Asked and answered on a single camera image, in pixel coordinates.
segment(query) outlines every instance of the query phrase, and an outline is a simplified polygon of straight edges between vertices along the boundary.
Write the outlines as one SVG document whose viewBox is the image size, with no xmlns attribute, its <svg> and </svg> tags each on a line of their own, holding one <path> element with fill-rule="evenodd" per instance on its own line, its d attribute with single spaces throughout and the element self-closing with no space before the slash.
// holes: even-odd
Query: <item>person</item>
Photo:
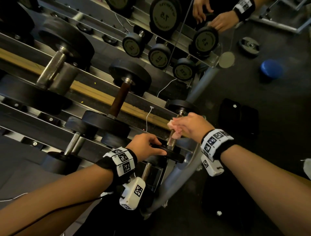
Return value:
<svg viewBox="0 0 311 236">
<path fill-rule="evenodd" d="M 181 1 L 183 16 L 189 8 L 191 1 Z M 195 24 L 206 20 L 207 13 L 213 13 L 216 18 L 208 25 L 214 27 L 219 33 L 234 27 L 240 21 L 247 19 L 255 10 L 260 9 L 268 0 L 194 0 L 190 9 L 193 17 L 187 17 L 187 25 L 195 27 Z M 248 4 L 249 9 L 239 14 L 235 8 L 238 4 Z"/>
<path fill-rule="evenodd" d="M 173 124 L 198 143 L 214 130 L 202 116 L 194 113 L 174 118 Z M 135 153 L 137 161 L 166 154 L 152 148 L 150 143 L 160 145 L 155 135 L 141 134 L 127 148 Z M 285 235 L 311 235 L 310 181 L 291 175 L 236 144 L 223 151 L 220 160 Z M 53 209 L 98 197 L 112 183 L 113 175 L 111 170 L 92 165 L 22 196 L 0 211 L 0 236 L 12 234 Z M 54 212 L 18 235 L 58 236 L 90 204 Z M 104 221 L 99 224 L 105 228 Z"/>
</svg>

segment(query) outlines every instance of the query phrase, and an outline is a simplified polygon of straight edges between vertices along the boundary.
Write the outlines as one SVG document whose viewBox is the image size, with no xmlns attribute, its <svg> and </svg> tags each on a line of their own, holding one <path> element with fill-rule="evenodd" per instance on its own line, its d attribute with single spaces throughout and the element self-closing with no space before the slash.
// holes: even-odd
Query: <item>person's left arm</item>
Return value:
<svg viewBox="0 0 311 236">
<path fill-rule="evenodd" d="M 255 9 L 261 8 L 268 0 L 254 0 Z M 232 10 L 229 12 L 224 12 L 219 14 L 212 22 L 209 23 L 209 26 L 214 27 L 218 32 L 223 32 L 227 29 L 234 27 L 239 23 L 240 19 L 237 13 Z"/>
<path fill-rule="evenodd" d="M 150 143 L 161 145 L 155 135 L 141 134 L 135 136 L 127 148 L 135 153 L 138 162 L 151 155 L 166 155 L 164 150 L 152 148 Z M 0 211 L 0 236 L 9 236 L 56 208 L 95 199 L 112 180 L 111 170 L 92 165 L 26 194 Z M 59 236 L 91 204 L 54 212 L 17 235 Z"/>
</svg>

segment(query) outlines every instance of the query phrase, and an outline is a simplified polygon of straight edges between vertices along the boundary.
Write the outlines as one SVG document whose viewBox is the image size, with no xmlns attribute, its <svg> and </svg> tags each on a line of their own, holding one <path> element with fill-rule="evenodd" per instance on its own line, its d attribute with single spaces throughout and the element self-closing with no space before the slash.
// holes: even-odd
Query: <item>floor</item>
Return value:
<svg viewBox="0 0 311 236">
<path fill-rule="evenodd" d="M 286 6 L 278 6 L 290 13 Z M 241 55 L 236 42 L 249 36 L 261 43 L 261 53 L 255 59 Z M 224 45 L 229 50 L 230 40 Z M 310 102 L 311 66 L 308 31 L 300 35 L 279 31 L 262 24 L 247 22 L 234 32 L 232 52 L 235 65 L 221 70 L 198 99 L 196 105 L 207 119 L 217 125 L 219 106 L 224 98 L 248 105 L 259 111 L 260 129 L 257 139 L 248 139 L 239 134 L 238 142 L 273 164 L 304 176 L 302 165 L 311 152 Z M 271 83 L 261 83 L 258 68 L 266 59 L 275 59 L 286 69 L 283 78 Z M 0 198 L 9 198 L 34 190 L 59 178 L 44 172 L 38 163 L 44 153 L 6 137 L 0 137 Z M 259 209 L 254 207 L 254 221 L 250 230 L 237 229 L 201 207 L 203 188 L 214 179 L 204 170 L 197 171 L 169 200 L 166 208 L 154 212 L 149 219 L 153 235 L 282 235 L 277 227 Z M 6 203 L 0 202 L 0 208 Z M 73 232 L 83 222 L 87 212 L 67 231 Z"/>
</svg>

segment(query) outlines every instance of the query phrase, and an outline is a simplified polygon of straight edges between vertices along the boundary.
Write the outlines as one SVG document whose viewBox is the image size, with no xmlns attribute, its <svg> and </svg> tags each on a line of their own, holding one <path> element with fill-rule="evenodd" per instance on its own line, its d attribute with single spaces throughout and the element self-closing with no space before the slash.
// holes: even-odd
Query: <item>brown dumbbell handle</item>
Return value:
<svg viewBox="0 0 311 236">
<path fill-rule="evenodd" d="M 112 115 L 114 117 L 117 117 L 121 107 L 125 101 L 125 98 L 128 94 L 128 92 L 130 91 L 131 88 L 131 84 L 130 83 L 123 83 L 121 85 L 121 88 L 116 96 L 116 98 L 114 99 L 114 102 L 112 103 L 112 106 L 109 110 L 109 115 Z"/>
</svg>

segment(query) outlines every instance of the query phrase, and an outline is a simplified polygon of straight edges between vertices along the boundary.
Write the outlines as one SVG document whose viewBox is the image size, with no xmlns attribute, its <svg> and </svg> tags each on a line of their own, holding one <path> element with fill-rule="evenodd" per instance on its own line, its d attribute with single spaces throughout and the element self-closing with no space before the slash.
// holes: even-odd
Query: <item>person's left hand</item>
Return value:
<svg viewBox="0 0 311 236">
<path fill-rule="evenodd" d="M 126 146 L 137 156 L 137 161 L 143 161 L 152 155 L 167 155 L 166 151 L 159 148 L 152 148 L 150 144 L 162 145 L 158 138 L 153 134 L 135 135 L 133 140 Z"/>
<path fill-rule="evenodd" d="M 235 11 L 229 11 L 219 14 L 212 22 L 208 25 L 215 28 L 218 32 L 223 32 L 227 29 L 232 28 L 239 22 L 239 18 Z"/>
</svg>

